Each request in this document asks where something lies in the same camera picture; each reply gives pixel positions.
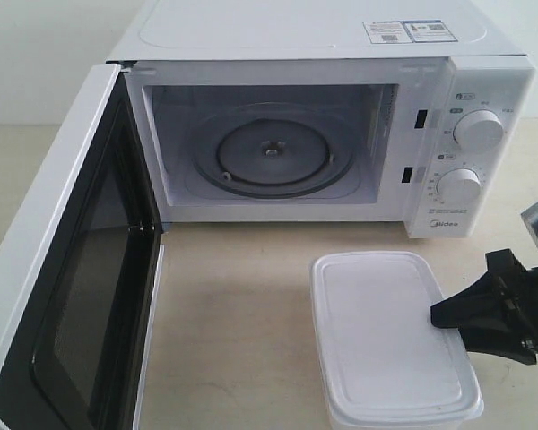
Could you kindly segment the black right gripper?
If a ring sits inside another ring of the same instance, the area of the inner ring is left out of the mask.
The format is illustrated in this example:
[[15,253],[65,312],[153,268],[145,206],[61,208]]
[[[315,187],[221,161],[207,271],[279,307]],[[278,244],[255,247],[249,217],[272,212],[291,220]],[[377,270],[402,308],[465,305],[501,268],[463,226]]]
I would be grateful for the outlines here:
[[538,267],[509,249],[485,255],[487,273],[430,308],[440,329],[459,329],[469,352],[534,365],[538,356]]

